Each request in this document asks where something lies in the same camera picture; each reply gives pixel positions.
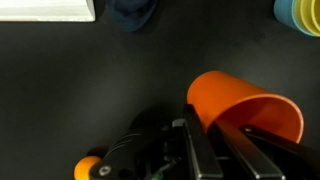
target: dark table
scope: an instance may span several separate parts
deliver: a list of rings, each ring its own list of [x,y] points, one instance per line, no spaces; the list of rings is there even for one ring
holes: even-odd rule
[[[272,5],[160,1],[137,33],[118,29],[103,1],[95,23],[0,23],[0,179],[72,179],[90,148],[142,112],[181,117],[190,83],[209,70],[291,98],[301,143],[320,150],[320,39],[277,22]]]

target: orange cup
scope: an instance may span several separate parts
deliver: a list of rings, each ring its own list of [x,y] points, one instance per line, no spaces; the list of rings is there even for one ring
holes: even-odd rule
[[[206,132],[214,121],[224,120],[237,128],[253,125],[296,143],[302,137],[303,117],[294,102],[220,71],[194,80],[187,102]]]

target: plastic cup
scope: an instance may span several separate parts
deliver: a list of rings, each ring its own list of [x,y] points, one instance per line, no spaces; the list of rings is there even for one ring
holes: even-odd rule
[[[300,14],[303,25],[310,31],[312,34],[320,37],[320,31],[317,29],[313,16],[315,16],[315,2],[314,0],[301,0],[300,5]]]
[[[303,117],[294,102],[220,71],[196,78],[187,102],[206,132],[216,120],[224,120],[237,128],[253,125],[297,143],[302,137]]]
[[[313,24],[316,26],[320,32],[320,1],[312,0],[311,2],[311,16]]]
[[[302,25],[301,18],[296,17],[297,14],[299,14],[297,13],[296,4],[300,4],[300,1],[301,0],[276,0],[273,9],[274,15],[281,23],[301,31],[306,35],[315,36]]]

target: orange knob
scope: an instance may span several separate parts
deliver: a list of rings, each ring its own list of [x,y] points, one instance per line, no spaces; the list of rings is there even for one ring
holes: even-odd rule
[[[75,180],[90,180],[90,169],[100,160],[97,156],[88,156],[81,159],[74,168]]]

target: blue cup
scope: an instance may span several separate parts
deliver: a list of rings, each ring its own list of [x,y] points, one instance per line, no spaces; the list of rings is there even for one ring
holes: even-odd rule
[[[276,0],[274,3],[274,15],[276,16],[277,20],[281,23],[303,32],[306,35],[315,37],[314,34],[310,33],[307,29],[305,29],[295,17],[295,3],[296,0]]]

